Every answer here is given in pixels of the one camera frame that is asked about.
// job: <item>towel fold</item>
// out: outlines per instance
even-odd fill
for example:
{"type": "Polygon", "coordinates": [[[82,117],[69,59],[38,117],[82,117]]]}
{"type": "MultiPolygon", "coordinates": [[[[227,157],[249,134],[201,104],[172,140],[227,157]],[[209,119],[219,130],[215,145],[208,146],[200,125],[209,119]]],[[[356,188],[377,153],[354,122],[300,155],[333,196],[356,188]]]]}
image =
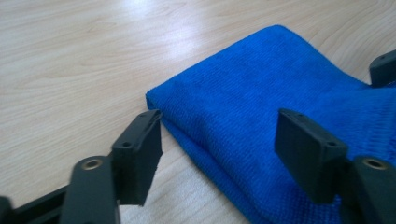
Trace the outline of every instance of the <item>towel fold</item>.
{"type": "Polygon", "coordinates": [[[396,88],[372,89],[283,26],[271,26],[147,93],[149,109],[253,223],[339,223],[339,199],[313,204],[274,152],[277,110],[306,114],[348,157],[396,163],[396,88]]]}

